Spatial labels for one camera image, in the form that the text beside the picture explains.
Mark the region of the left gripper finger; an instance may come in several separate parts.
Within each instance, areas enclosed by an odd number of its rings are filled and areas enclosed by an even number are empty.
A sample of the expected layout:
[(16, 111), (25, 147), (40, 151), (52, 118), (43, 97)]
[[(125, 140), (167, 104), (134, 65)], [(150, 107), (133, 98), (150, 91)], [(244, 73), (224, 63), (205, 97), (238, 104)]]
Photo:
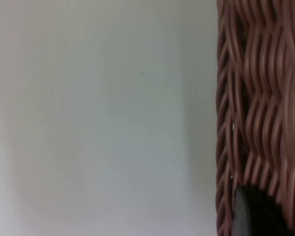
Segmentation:
[(254, 186), (239, 186), (232, 221), (234, 236), (293, 236), (281, 208)]

